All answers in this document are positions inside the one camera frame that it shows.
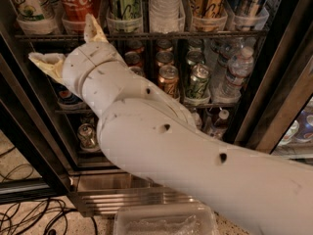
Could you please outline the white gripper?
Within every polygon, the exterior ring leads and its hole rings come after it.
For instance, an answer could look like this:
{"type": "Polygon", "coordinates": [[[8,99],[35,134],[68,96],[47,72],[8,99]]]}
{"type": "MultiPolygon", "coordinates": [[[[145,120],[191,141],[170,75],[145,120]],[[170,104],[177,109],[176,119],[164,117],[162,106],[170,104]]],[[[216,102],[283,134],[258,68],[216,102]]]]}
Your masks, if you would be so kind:
{"type": "Polygon", "coordinates": [[[58,53],[31,52],[28,58],[45,74],[76,96],[81,96],[84,80],[95,67],[115,61],[125,64],[92,14],[85,17],[84,40],[86,43],[75,48],[67,57],[58,53]]]}

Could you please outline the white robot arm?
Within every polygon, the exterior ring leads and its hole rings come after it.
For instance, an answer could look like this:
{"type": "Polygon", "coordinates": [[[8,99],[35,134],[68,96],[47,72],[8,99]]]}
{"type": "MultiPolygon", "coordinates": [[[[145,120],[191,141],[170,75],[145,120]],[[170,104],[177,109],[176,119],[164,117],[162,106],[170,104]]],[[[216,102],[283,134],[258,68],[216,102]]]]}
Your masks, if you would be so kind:
{"type": "Polygon", "coordinates": [[[313,167],[227,144],[134,73],[86,17],[70,54],[29,53],[98,118],[101,151],[116,166],[209,205],[252,235],[313,235],[313,167]]]}

